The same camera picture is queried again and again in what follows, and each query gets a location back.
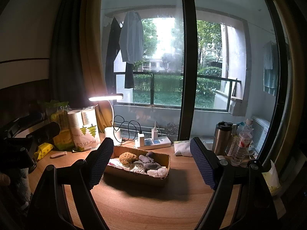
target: power strip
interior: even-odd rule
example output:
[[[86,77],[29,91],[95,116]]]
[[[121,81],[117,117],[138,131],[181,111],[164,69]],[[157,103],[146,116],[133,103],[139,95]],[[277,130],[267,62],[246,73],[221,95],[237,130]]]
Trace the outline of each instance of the power strip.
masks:
[[[153,150],[153,149],[159,149],[159,148],[165,148],[170,147],[171,141],[168,139],[168,137],[158,137],[157,140],[153,140],[152,138],[145,138],[145,145],[139,146],[139,141],[135,140],[134,148],[139,150]]]

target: balcony railing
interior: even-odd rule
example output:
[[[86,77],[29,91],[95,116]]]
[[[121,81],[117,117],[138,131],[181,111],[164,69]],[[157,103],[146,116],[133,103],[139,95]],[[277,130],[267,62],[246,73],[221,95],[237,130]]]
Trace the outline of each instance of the balcony railing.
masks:
[[[116,104],[121,104],[121,105],[132,105],[132,106],[145,106],[145,107],[158,107],[158,108],[173,108],[173,109],[179,109],[179,105],[164,105],[164,104],[155,104],[155,76],[157,75],[164,75],[164,76],[183,76],[183,73],[166,73],[166,72],[133,72],[134,75],[136,74],[143,74],[143,75],[148,75],[148,82],[146,86],[148,87],[148,90],[150,91],[150,101],[148,100],[148,103],[127,103],[127,102],[116,102]],[[114,73],[114,92],[117,91],[116,84],[117,84],[117,76],[118,75],[125,75],[125,72],[116,72]],[[213,77],[213,76],[206,76],[206,75],[197,75],[197,78],[202,78],[202,79],[208,79],[208,80],[216,80],[216,81],[226,81],[229,82],[229,89],[228,92],[225,93],[221,91],[223,94],[228,96],[227,100],[227,106],[225,109],[216,109],[216,108],[201,108],[198,106],[195,106],[197,110],[203,110],[203,111],[219,111],[219,112],[227,112],[229,111],[229,105],[230,105],[230,99],[232,96],[232,92],[235,93],[237,83],[241,83],[240,80],[237,79],[228,79],[228,78],[222,78],[222,77]]]

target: black tumbler lid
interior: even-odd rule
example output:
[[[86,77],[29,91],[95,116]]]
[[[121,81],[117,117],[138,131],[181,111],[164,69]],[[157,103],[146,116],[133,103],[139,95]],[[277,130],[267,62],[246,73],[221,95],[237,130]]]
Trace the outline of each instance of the black tumbler lid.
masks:
[[[219,123],[216,124],[216,128],[221,130],[221,131],[231,131],[232,125],[233,125],[233,123],[222,121],[222,122],[219,122]]]

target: air conditioner unit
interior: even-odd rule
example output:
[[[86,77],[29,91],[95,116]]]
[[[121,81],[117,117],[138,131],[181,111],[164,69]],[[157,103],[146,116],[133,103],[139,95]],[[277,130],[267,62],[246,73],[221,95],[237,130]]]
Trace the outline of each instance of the air conditioner unit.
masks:
[[[254,120],[252,148],[255,151],[255,154],[258,156],[263,147],[263,143],[267,137],[267,133],[270,127],[270,122],[258,116],[252,116],[251,118]]]

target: hanging towel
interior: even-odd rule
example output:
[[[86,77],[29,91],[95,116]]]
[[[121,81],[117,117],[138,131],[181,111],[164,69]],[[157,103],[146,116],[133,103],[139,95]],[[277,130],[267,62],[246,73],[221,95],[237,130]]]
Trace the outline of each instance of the hanging towel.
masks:
[[[269,41],[264,45],[263,90],[276,96],[278,86],[277,45]]]
[[[125,88],[133,88],[133,64],[143,59],[144,31],[142,19],[135,11],[127,12],[119,38],[122,61],[126,62]]]
[[[114,88],[114,61],[116,56],[119,53],[119,37],[120,37],[121,27],[117,20],[113,18],[110,35],[109,35],[109,42],[108,42],[108,49],[106,52],[106,88],[109,94],[116,93]]]

